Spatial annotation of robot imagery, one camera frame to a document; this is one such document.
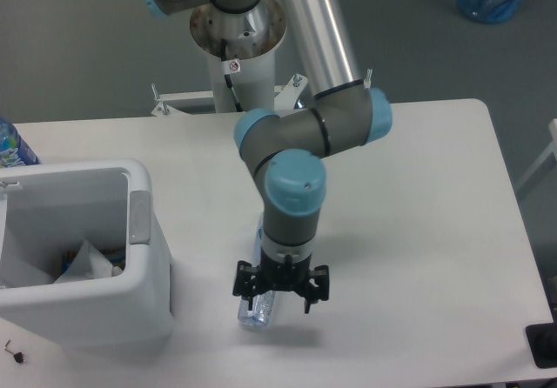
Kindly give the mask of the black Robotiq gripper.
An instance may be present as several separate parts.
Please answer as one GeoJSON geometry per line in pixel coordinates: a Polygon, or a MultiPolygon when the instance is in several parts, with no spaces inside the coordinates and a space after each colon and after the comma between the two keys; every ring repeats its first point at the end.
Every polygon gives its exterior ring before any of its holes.
{"type": "Polygon", "coordinates": [[[264,291],[293,291],[304,299],[304,313],[319,301],[327,301],[330,296],[330,272],[327,265],[310,270],[312,256],[294,263],[277,262],[260,252],[259,265],[239,260],[236,268],[232,295],[247,302],[248,310],[253,309],[254,299],[264,291]]]}

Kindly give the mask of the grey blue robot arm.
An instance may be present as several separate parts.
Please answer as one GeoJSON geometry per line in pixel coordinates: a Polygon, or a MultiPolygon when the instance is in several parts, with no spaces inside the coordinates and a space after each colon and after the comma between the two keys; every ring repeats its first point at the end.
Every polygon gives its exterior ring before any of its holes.
{"type": "Polygon", "coordinates": [[[263,199],[259,261],[237,265],[234,296],[252,303],[293,292],[306,306],[329,298],[330,273],[312,266],[312,241],[325,200],[326,157],[384,137],[393,115],[385,94],[359,76],[337,0],[145,0],[157,16],[191,12],[197,46],[217,61],[217,110],[237,112],[234,140],[263,199]],[[249,70],[292,30],[314,98],[281,116],[274,69],[249,70]]]}

